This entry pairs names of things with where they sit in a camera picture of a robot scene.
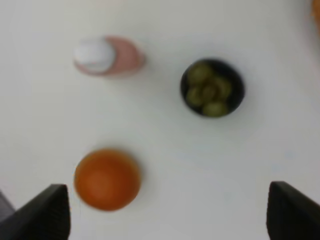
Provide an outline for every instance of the white surface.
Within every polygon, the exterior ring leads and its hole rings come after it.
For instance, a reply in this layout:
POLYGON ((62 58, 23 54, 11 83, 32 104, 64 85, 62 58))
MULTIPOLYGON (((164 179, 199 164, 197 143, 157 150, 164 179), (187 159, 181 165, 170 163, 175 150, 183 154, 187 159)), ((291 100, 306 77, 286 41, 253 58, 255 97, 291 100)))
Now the white surface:
POLYGON ((69 186, 71 240, 267 240, 270 181, 320 202, 320 48, 310 0, 0 1, 0 189, 18 208, 69 186), (78 73, 75 44, 120 34, 147 55, 124 80, 78 73), (193 115, 179 80, 194 60, 223 58, 245 79, 240 108, 193 115), (99 145, 133 152, 138 198, 104 213, 74 193, 99 145))
POLYGON ((105 73, 116 60, 116 50, 105 37, 82 40, 74 49, 74 61, 87 72, 105 73))

